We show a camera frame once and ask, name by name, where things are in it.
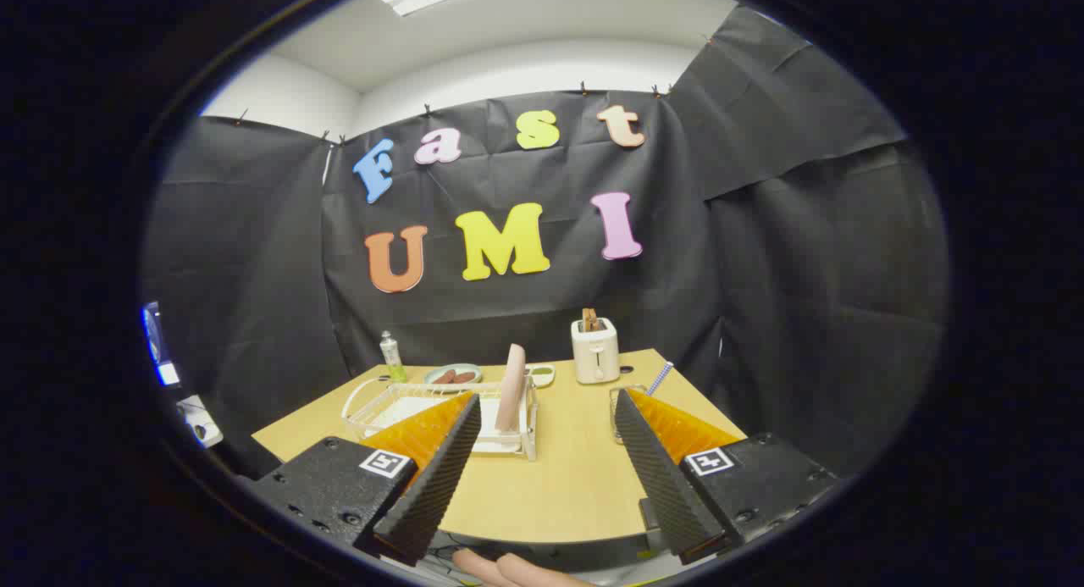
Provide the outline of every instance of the black fabric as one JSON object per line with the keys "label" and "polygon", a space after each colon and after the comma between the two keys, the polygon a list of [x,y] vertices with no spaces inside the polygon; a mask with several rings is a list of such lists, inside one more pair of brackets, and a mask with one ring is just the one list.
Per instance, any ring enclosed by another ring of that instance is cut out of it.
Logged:
{"label": "black fabric", "polygon": [[[646,143],[624,148],[595,118],[620,104],[640,116]],[[556,146],[525,151],[515,141],[521,113],[551,109]],[[457,161],[417,166],[427,131],[462,132]],[[391,188],[373,204],[352,167],[384,138],[391,139]],[[712,395],[718,347],[719,279],[708,208],[684,145],[679,119],[664,100],[637,92],[541,93],[489,100],[406,119],[336,148],[324,186],[324,263],[332,314],[352,374],[383,361],[383,329],[399,340],[406,364],[502,364],[508,344],[528,360],[568,360],[569,324],[594,306],[618,329],[620,349],[655,348]],[[589,201],[610,191],[630,194],[635,259],[606,260],[601,216]],[[455,217],[472,210],[504,225],[516,204],[537,201],[550,270],[466,282],[464,236]],[[364,243],[397,233],[392,270],[405,270],[401,229],[425,224],[425,274],[403,294],[384,294],[369,277]]]}
{"label": "black fabric", "polygon": [[146,301],[158,301],[185,394],[254,479],[279,465],[251,433],[347,378],[320,262],[328,147],[203,117],[176,147],[150,217]]}
{"label": "black fabric", "polygon": [[668,95],[702,171],[704,198],[905,140],[891,115],[820,49],[745,6]]}
{"label": "black fabric", "polygon": [[861,468],[918,401],[943,332],[947,255],[918,155],[813,161],[709,206],[731,417]]}

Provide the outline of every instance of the spray bottle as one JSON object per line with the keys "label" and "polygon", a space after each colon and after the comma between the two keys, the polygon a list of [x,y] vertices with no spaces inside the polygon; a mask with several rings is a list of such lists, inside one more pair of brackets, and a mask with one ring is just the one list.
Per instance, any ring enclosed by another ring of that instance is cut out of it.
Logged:
{"label": "spray bottle", "polygon": [[388,375],[391,381],[402,383],[406,381],[406,370],[403,368],[402,358],[399,358],[399,341],[391,339],[390,331],[380,332],[380,352],[384,352],[384,362],[388,364]]}

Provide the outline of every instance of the hand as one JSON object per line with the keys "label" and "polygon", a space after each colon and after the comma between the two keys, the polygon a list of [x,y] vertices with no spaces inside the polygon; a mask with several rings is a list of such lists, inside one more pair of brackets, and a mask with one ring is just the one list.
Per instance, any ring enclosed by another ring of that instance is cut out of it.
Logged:
{"label": "hand", "polygon": [[565,573],[539,568],[512,553],[491,562],[472,549],[460,549],[452,555],[452,563],[480,578],[485,587],[594,587]]}

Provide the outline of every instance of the white tray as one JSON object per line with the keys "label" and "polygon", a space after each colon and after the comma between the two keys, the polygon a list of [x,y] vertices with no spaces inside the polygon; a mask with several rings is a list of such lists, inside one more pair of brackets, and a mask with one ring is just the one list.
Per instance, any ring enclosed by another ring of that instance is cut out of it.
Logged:
{"label": "white tray", "polygon": [[527,456],[528,460],[535,458],[534,425],[538,417],[538,397],[533,383],[528,379],[524,394],[519,397],[518,430],[500,432],[493,428],[496,421],[496,410],[501,402],[500,383],[391,383],[376,399],[365,403],[354,414],[350,414],[350,403],[367,383],[376,379],[359,383],[350,393],[343,406],[341,417],[347,428],[358,440],[373,436],[397,421],[405,420],[414,414],[439,405],[457,394],[478,394],[481,409],[481,429],[475,440],[474,453],[502,453],[506,455]]}

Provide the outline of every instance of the toaster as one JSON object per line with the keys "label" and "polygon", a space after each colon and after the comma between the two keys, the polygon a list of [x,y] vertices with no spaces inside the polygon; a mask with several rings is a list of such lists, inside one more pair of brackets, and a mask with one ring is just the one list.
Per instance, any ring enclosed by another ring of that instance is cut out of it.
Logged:
{"label": "toaster", "polygon": [[599,331],[584,331],[583,321],[572,321],[572,360],[576,381],[581,383],[612,382],[621,375],[617,329],[607,317],[599,317],[598,324]]}

